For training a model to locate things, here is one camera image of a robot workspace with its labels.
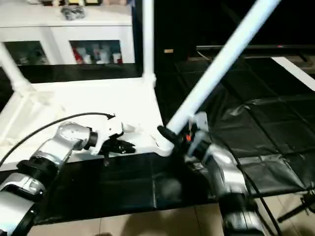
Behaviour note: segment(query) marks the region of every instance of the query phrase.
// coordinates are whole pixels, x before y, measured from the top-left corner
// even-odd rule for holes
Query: black cable
[[[34,132],[30,133],[28,136],[26,136],[25,138],[23,138],[21,141],[19,141],[13,148],[11,148],[11,150],[3,157],[3,159],[0,161],[0,168],[3,165],[3,163],[5,162],[5,160],[9,157],[9,155],[14,152],[15,149],[17,149],[22,143],[24,143],[26,140],[28,140],[30,137],[34,136],[35,134],[39,133],[40,131],[54,125],[57,124],[59,122],[65,121],[67,119],[71,119],[71,118],[75,118],[75,117],[82,117],[82,116],[89,116],[89,115],[98,115],[98,116],[106,116],[108,119],[113,118],[113,115],[110,114],[106,114],[106,113],[99,113],[99,112],[87,112],[87,113],[80,113],[80,114],[75,114],[72,116],[68,116],[68,117],[64,117],[61,119],[58,119],[54,122],[51,122],[37,130],[35,130]]]

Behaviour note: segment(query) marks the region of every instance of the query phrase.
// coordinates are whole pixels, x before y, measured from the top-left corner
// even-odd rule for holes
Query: black cloth
[[[156,96],[166,124],[197,83],[204,61],[159,64]],[[133,64],[26,66],[33,83],[141,76]],[[2,88],[8,79],[0,73]],[[12,91],[1,89],[1,96]],[[263,196],[311,188],[315,94],[271,59],[239,60],[200,110],[240,159]],[[37,224],[184,207],[215,201],[205,181],[154,153],[66,164],[41,203]],[[0,173],[0,182],[11,171]]]

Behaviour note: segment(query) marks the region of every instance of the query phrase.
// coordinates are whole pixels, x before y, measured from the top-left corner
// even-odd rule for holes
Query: glass cabinet door
[[[4,42],[17,65],[48,65],[40,41]]]
[[[122,64],[119,40],[74,40],[70,41],[77,64]]]

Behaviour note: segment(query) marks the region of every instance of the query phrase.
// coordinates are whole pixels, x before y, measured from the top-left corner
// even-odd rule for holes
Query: black tripod stand
[[[305,195],[303,195],[303,197],[301,198],[302,204],[299,205],[297,208],[293,209],[292,211],[289,211],[288,213],[284,214],[283,216],[280,216],[278,218],[278,222],[281,223],[295,215],[297,215],[298,213],[306,210],[307,208],[315,213],[315,209],[312,208],[312,205],[315,205],[315,195],[314,194],[310,194],[307,193]]]

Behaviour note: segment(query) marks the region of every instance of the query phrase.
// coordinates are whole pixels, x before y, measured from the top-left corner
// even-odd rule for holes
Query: cabinet
[[[0,29],[4,42],[18,65],[63,64],[64,61],[47,27]]]
[[[22,65],[134,63],[131,6],[86,6],[85,12],[67,21],[60,8],[0,1],[0,40]]]
[[[65,64],[134,63],[131,26],[52,27],[52,32]]]

